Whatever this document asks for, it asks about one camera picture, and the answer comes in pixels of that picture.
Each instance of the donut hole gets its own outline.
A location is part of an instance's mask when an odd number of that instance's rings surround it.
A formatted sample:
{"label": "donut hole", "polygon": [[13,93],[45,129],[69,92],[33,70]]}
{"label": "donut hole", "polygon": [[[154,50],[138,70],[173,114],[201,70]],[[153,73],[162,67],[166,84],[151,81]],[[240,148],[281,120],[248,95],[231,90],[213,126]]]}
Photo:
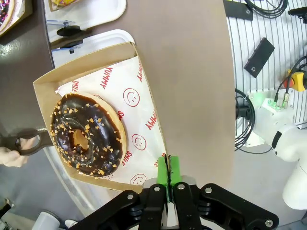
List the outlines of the donut hole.
{"label": "donut hole", "polygon": [[82,148],[83,150],[88,149],[88,139],[82,134],[79,129],[74,130],[73,133],[73,145],[77,148]]}

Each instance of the hand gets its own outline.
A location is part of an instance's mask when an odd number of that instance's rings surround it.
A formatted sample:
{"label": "hand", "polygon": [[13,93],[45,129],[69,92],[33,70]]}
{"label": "hand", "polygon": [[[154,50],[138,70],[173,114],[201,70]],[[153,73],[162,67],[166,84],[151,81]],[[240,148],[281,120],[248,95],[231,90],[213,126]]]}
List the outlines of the hand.
{"label": "hand", "polygon": [[[20,146],[22,150],[28,150],[32,148],[36,137],[31,139],[20,138]],[[27,163],[28,157],[20,156],[18,151],[11,151],[6,147],[0,147],[0,164],[4,164],[8,167],[21,167]]]}

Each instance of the chocolate glazed donut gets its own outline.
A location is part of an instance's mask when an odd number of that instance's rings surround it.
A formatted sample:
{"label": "chocolate glazed donut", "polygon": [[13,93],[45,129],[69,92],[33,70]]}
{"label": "chocolate glazed donut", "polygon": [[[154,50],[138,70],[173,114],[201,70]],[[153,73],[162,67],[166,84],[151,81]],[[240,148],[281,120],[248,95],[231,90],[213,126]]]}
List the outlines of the chocolate glazed donut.
{"label": "chocolate glazed donut", "polygon": [[[101,177],[121,164],[126,152],[124,127],[105,101],[87,93],[69,93],[57,103],[51,118],[50,134],[69,166]],[[77,132],[87,146],[75,145]]]}

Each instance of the bolt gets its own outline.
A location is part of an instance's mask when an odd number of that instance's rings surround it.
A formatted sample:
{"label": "bolt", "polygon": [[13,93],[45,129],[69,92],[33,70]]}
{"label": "bolt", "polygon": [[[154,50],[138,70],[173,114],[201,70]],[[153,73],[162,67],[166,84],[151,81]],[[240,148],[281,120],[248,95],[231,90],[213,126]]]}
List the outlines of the bolt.
{"label": "bolt", "polygon": [[184,184],[180,184],[180,185],[178,185],[178,187],[177,187],[179,190],[182,190],[182,189],[184,189]]}
{"label": "bolt", "polygon": [[271,219],[268,219],[266,222],[265,222],[265,226],[267,227],[272,227],[273,226],[273,221]]}
{"label": "bolt", "polygon": [[205,193],[208,193],[208,194],[209,194],[209,193],[211,193],[211,192],[212,192],[212,189],[211,189],[210,187],[205,189]]}

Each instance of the white slatted surface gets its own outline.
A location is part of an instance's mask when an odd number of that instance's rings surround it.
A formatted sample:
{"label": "white slatted surface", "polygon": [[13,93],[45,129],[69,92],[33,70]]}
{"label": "white slatted surface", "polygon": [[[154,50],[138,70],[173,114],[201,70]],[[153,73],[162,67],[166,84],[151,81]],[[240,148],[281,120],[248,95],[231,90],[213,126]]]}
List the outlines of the white slatted surface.
{"label": "white slatted surface", "polygon": [[[244,0],[233,0],[245,3]],[[276,4],[279,0],[269,0]],[[252,0],[257,6],[272,9],[266,0]],[[286,77],[286,71],[307,52],[307,28],[297,16],[288,15],[288,10],[307,6],[307,0],[289,0],[289,5],[282,16],[266,19],[254,12],[253,21],[227,18],[232,45],[235,87],[244,93],[275,90]],[[268,62],[255,79],[243,69],[248,58],[253,54],[261,39],[266,37],[275,47]],[[307,121],[307,92],[294,93],[295,122]],[[237,125],[237,134],[244,130]]]}

